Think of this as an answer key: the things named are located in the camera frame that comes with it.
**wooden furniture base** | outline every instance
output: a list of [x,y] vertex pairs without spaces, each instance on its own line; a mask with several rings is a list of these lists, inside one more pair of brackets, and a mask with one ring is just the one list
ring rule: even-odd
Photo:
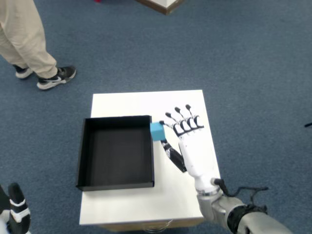
[[191,227],[204,222],[204,218],[195,219],[177,219],[177,220],[164,220],[160,222],[142,222],[142,223],[124,223],[124,224],[107,224],[100,225],[100,227],[108,229],[112,232],[125,232],[125,231],[138,231],[166,228],[181,228]]
[[174,9],[176,9],[184,0],[176,0],[174,3],[172,3],[169,7],[161,6],[151,0],[136,0],[143,5],[146,5],[148,7],[153,8],[156,11],[159,11],[165,15],[170,14]]

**blue cube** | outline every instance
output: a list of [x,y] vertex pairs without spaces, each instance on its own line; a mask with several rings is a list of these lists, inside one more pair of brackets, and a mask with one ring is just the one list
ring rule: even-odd
[[157,123],[151,123],[150,127],[151,127],[151,134],[152,134],[153,141],[166,139],[163,125],[157,122]]

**white shoe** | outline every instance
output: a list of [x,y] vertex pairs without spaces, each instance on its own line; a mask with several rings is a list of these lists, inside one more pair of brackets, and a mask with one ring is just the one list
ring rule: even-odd
[[15,76],[19,79],[26,79],[27,77],[29,77],[33,73],[33,71],[29,67],[23,69],[23,68],[20,68],[16,65],[13,65],[13,66],[16,69]]

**shoe sole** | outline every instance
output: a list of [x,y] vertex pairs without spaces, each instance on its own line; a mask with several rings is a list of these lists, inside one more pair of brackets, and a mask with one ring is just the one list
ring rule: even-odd
[[68,83],[72,78],[74,78],[76,75],[76,70],[74,71],[74,73],[69,77],[69,78],[66,78],[66,79],[63,79],[59,82],[49,82],[45,85],[42,85],[40,84],[39,82],[37,83],[37,87],[41,90],[48,90],[48,89],[52,89],[54,88],[55,86],[58,86],[59,84],[66,84]]
[[28,69],[26,70],[26,72],[24,72],[24,73],[18,73],[18,72],[16,72],[16,73],[15,73],[15,76],[16,76],[17,78],[19,78],[19,79],[26,79],[26,78],[28,78],[32,73],[33,73],[33,71],[32,71],[30,68],[28,68]]

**white table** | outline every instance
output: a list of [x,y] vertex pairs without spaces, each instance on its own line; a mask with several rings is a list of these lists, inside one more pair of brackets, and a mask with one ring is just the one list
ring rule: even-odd
[[[215,157],[207,111],[201,90],[148,93],[94,94],[91,117],[151,115],[153,122],[165,118],[165,112],[189,104],[209,132]],[[174,148],[178,139],[169,128],[166,138]],[[182,173],[166,156],[160,142],[154,142],[155,187],[83,192],[80,225],[118,225],[164,220],[202,220],[194,179]]]

